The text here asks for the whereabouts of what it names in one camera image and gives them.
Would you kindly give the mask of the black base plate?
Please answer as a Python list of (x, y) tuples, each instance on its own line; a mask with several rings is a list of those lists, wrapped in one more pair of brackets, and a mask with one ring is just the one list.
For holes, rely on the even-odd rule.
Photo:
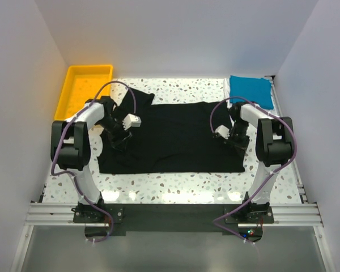
[(77, 204), (71, 210), (73, 222), (84, 224), (87, 238), (125, 236), (128, 232), (220, 232), (213, 220), (221, 217), (220, 224), (249, 237), (239, 224), (273, 224), (272, 208), (268, 205), (249, 204), (228, 216), (237, 204)]

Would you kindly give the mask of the aluminium frame rail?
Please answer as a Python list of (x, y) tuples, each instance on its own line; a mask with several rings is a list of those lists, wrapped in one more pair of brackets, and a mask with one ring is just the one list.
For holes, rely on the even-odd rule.
[[(65, 226), (72, 225), (73, 203), (32, 203), (24, 221), (30, 226)], [(317, 204), (273, 204), (271, 206), (275, 226), (287, 227), (322, 227)]]

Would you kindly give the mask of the yellow plastic tray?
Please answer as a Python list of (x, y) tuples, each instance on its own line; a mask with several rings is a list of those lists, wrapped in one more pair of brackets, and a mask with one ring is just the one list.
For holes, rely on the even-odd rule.
[(100, 87), (113, 79), (113, 66), (71, 65), (66, 74), (54, 120), (62, 121), (82, 109)]

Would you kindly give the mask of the folded blue t shirt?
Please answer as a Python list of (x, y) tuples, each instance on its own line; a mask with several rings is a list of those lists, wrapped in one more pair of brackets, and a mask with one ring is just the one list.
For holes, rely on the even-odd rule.
[(271, 99), (271, 82), (264, 78), (246, 78), (231, 75), (229, 78), (230, 103), (244, 102), (239, 97), (246, 98), (258, 104), (263, 109), (273, 110)]

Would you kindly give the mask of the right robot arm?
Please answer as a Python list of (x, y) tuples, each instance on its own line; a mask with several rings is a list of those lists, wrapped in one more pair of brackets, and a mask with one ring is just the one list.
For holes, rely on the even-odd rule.
[(295, 157), (292, 119), (267, 113), (255, 104), (234, 103), (229, 109), (234, 121), (227, 143), (237, 152), (244, 153), (250, 142), (247, 129), (257, 129), (255, 151), (258, 159), (253, 184), (246, 192), (242, 204), (227, 213), (227, 223), (267, 223), (274, 221), (270, 195), (279, 171)]

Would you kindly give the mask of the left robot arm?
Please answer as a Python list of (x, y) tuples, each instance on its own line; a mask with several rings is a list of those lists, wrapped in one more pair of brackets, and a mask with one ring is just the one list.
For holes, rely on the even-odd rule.
[(91, 146), (88, 132), (99, 125), (109, 134), (110, 146), (122, 149), (131, 137), (131, 129), (140, 127), (142, 121), (135, 113), (127, 113), (123, 118), (115, 117), (116, 107), (111, 97), (103, 96), (88, 100), (82, 109), (64, 121), (52, 123), (51, 174), (67, 174), (72, 179), (78, 194), (78, 204), (74, 209), (77, 223), (113, 223), (90, 171)]

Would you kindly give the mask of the black t shirt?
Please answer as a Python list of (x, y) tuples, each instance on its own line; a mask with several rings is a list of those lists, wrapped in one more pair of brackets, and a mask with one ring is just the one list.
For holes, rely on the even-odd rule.
[(114, 149), (106, 131), (98, 156), (102, 174), (140, 173), (243, 173), (244, 151), (236, 151), (215, 138), (220, 125), (231, 128), (225, 104), (153, 104), (155, 95), (140, 90), (127, 93), (114, 111), (118, 120), (135, 112), (142, 120), (132, 130), (124, 150)]

